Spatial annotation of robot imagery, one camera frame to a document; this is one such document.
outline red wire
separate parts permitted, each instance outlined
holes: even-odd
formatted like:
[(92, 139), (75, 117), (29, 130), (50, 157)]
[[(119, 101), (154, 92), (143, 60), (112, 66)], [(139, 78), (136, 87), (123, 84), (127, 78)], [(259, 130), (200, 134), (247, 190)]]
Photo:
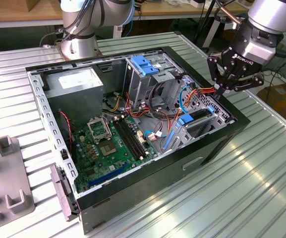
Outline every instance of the red wire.
[(72, 133), (71, 133), (71, 127), (70, 127), (70, 122), (68, 117), (66, 116), (65, 113), (63, 113), (62, 111), (59, 111), (65, 118), (65, 120), (67, 121), (68, 124), (68, 128), (69, 128), (69, 139), (70, 139), (70, 151), (72, 150)]

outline blue plastic clip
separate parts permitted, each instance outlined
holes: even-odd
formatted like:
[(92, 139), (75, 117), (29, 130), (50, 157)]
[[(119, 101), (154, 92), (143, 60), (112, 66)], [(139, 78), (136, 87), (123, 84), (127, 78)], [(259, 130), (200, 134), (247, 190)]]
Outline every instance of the blue plastic clip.
[(185, 115), (182, 115), (179, 119), (178, 119), (178, 122), (181, 124), (181, 125), (185, 125), (189, 122), (193, 121), (193, 118), (191, 117), (191, 115), (189, 114), (185, 114)]
[(171, 134), (170, 134), (169, 137), (168, 137), (168, 140), (167, 140), (166, 144), (164, 145), (164, 150), (167, 149), (168, 144), (169, 144), (169, 142), (171, 141), (173, 135), (174, 135), (174, 131), (172, 130), (172, 131), (171, 131)]
[(212, 106), (208, 106), (208, 111), (213, 114), (214, 113), (214, 108)]
[(143, 56), (133, 56), (131, 58), (133, 64), (142, 72), (144, 76), (159, 73), (157, 68), (154, 68), (150, 61)]

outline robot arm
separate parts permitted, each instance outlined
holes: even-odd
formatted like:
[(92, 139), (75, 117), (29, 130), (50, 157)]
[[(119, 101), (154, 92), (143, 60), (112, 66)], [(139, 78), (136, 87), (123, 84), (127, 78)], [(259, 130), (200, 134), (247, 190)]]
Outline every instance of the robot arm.
[(69, 60), (99, 55), (95, 28), (127, 24), (134, 15), (134, 0), (61, 0), (60, 6), (67, 35), (61, 52)]
[[(225, 8), (221, 10), (234, 18)], [(286, 0), (256, 0), (248, 12), (248, 19), (242, 22), (234, 19), (234, 22), (240, 27), (229, 47), (222, 51), (221, 57), (208, 57), (210, 74), (220, 95), (263, 85), (262, 66), (274, 56), (284, 57), (276, 52), (276, 46), (286, 31)], [(218, 71), (220, 58), (224, 74)], [(240, 80), (250, 75), (253, 77)]]

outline yellow wire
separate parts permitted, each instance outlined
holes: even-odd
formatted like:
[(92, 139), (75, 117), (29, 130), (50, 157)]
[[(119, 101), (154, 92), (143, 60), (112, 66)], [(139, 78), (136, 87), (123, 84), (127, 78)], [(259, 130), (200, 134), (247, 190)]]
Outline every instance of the yellow wire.
[(115, 105), (115, 107), (113, 109), (110, 110), (110, 112), (115, 112), (117, 110), (118, 104), (119, 104), (119, 99), (120, 99), (120, 97), (117, 97), (116, 105)]
[(199, 89), (213, 89), (213, 87), (211, 87), (211, 88), (199, 88)]

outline connector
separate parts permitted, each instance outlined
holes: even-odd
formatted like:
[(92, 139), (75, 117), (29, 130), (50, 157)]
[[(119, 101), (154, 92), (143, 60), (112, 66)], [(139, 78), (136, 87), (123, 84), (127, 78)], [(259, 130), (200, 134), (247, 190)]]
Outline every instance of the connector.
[(209, 111), (211, 114), (214, 113), (214, 108), (213, 108), (212, 106), (208, 106), (207, 108), (208, 108), (208, 111)]
[(149, 139), (149, 141), (154, 141), (154, 140), (156, 140), (157, 138), (156, 138), (156, 135), (155, 134), (150, 134), (150, 135), (148, 135), (147, 136), (147, 138)]
[(141, 144), (146, 142), (146, 140), (144, 140), (144, 135), (140, 130), (138, 130), (136, 134), (137, 134), (138, 140)]
[(157, 132), (155, 133), (155, 135), (158, 136), (158, 137), (161, 137), (162, 134), (163, 134), (163, 133), (162, 133), (161, 131), (157, 131)]

